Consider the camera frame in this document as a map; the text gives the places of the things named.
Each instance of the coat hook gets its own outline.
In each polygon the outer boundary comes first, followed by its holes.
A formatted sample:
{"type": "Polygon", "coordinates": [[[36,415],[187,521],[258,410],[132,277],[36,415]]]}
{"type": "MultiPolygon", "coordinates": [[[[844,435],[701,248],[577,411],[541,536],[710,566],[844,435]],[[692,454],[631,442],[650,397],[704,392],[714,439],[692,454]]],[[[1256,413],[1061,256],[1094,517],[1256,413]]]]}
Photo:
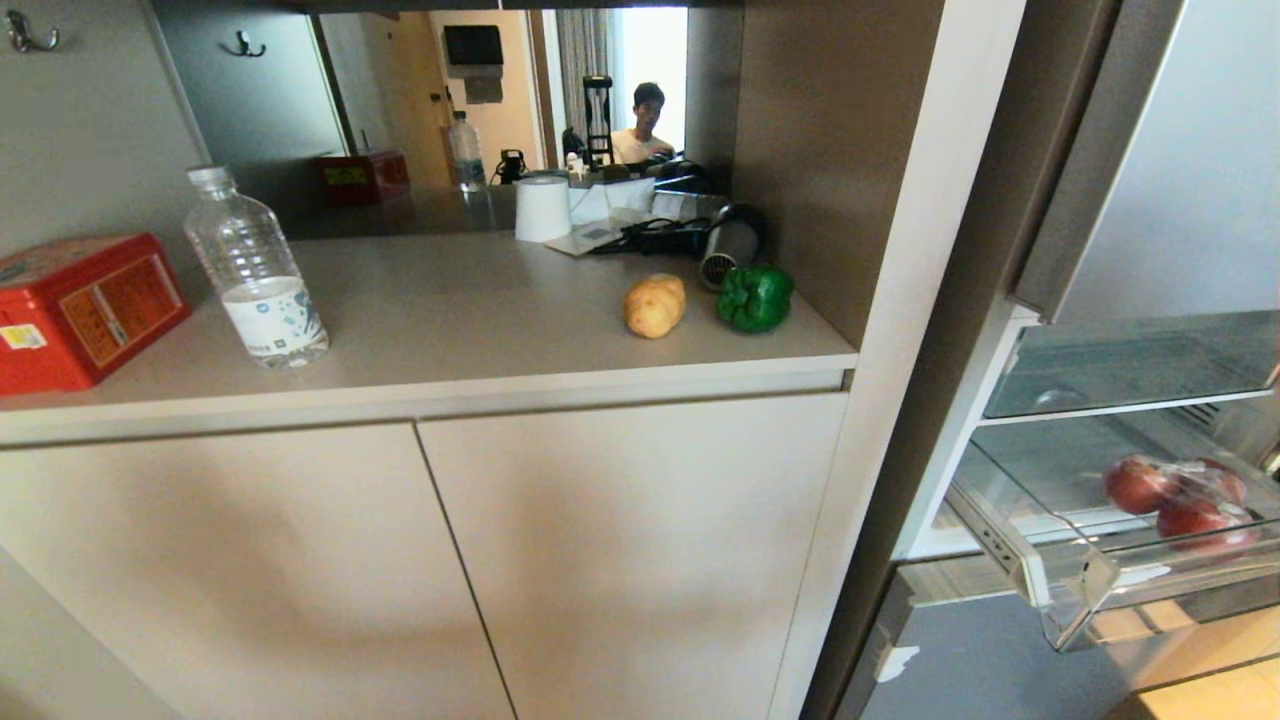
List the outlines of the coat hook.
{"type": "Polygon", "coordinates": [[[28,50],[47,53],[58,47],[58,28],[49,31],[49,42],[40,44],[31,36],[31,22],[27,20],[26,15],[10,8],[4,17],[9,23],[9,42],[13,44],[13,49],[18,53],[27,53],[28,50]]]}
{"type": "Polygon", "coordinates": [[[223,45],[223,50],[236,55],[237,58],[261,58],[266,54],[266,45],[261,46],[257,53],[251,53],[248,49],[248,33],[242,29],[236,31],[236,41],[239,44],[238,49],[232,50],[230,47],[223,45]]]}

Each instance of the green bell pepper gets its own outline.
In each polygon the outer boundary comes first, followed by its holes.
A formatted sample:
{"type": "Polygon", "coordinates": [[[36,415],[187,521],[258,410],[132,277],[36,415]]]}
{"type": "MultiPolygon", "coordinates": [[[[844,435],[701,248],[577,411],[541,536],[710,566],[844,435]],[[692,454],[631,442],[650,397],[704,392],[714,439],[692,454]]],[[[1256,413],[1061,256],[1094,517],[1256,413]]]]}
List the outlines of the green bell pepper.
{"type": "Polygon", "coordinates": [[[777,268],[733,268],[724,275],[716,314],[742,332],[768,332],[791,311],[792,290],[791,275],[777,268]]]}

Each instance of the television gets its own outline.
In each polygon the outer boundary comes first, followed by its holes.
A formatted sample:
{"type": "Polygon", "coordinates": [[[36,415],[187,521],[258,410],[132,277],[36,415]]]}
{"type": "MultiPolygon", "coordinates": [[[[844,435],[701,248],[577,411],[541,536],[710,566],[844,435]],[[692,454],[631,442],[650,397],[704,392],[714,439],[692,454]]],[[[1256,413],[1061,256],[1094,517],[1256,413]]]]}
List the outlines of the television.
{"type": "Polygon", "coordinates": [[[451,65],[500,65],[498,26],[444,26],[444,54],[451,65]]]}

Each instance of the refrigerator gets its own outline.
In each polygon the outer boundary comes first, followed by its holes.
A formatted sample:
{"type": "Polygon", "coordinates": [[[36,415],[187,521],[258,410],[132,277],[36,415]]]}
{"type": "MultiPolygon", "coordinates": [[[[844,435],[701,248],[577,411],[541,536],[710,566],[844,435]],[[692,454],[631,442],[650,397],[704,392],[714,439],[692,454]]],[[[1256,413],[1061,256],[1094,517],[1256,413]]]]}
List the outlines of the refrigerator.
{"type": "Polygon", "coordinates": [[[1029,0],[805,717],[1103,719],[1280,653],[1277,355],[1280,4],[1029,0]],[[1126,505],[1134,455],[1238,477],[1230,524],[1126,505]]]}

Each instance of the curtain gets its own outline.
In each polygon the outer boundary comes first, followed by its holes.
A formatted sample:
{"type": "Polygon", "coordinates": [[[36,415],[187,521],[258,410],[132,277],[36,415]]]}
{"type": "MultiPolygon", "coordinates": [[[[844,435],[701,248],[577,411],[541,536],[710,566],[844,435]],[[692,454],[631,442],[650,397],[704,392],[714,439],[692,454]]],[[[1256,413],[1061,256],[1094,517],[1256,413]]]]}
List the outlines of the curtain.
{"type": "Polygon", "coordinates": [[[556,10],[556,26],[561,44],[564,118],[586,140],[582,78],[609,74],[609,12],[556,10]]]}

